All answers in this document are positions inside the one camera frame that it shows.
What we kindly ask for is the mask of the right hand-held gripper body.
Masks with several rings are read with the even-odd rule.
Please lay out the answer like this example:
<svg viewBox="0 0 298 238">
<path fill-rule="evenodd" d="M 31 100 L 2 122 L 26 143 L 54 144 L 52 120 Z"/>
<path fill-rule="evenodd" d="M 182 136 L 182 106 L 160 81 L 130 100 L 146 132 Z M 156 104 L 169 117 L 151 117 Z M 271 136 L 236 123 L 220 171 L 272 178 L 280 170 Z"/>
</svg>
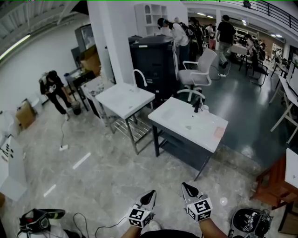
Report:
<svg viewBox="0 0 298 238">
<path fill-rule="evenodd" d="M 211 203 L 211 199 L 208 197 L 207 194 L 202 194 L 198 198 L 191 198 L 188 196 L 185 199 L 185 203 L 186 213 L 195 222 L 210 218 L 213 206 Z"/>
</svg>

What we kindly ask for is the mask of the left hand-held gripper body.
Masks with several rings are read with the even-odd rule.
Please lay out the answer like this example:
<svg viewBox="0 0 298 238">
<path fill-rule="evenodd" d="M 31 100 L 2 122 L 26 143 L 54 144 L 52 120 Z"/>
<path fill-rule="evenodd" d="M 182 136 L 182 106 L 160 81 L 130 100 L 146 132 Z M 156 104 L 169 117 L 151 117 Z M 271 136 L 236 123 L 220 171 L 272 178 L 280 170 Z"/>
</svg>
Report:
<svg viewBox="0 0 298 238">
<path fill-rule="evenodd" d="M 149 205 L 141 205 L 138 200 L 132 207 L 129 208 L 127 219 L 131 226 L 144 228 L 153 219 L 154 213 Z"/>
</svg>

